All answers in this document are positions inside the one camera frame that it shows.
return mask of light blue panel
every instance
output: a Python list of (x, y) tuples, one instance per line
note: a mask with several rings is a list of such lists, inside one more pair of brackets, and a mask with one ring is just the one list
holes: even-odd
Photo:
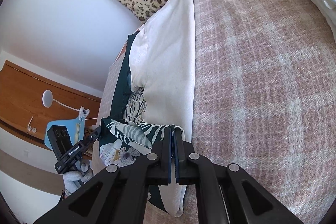
[(76, 124), (79, 123), (80, 124), (80, 128), (79, 128), (79, 138), (78, 141), (83, 140), (84, 137), (84, 127), (85, 127), (85, 120), (83, 119), (83, 121), (81, 121), (79, 119), (79, 115), (76, 119), (72, 119), (72, 120), (59, 120), (59, 121), (52, 121), (49, 122), (47, 124), (47, 129), (45, 131), (45, 138), (44, 138), (44, 144), (50, 148), (51, 150), (53, 150), (53, 148), (51, 147), (49, 138), (47, 136), (47, 131), (49, 128), (51, 128), (51, 126), (66, 126), (68, 133), (70, 135), (70, 140), (72, 145), (75, 145), (75, 133), (76, 133)]

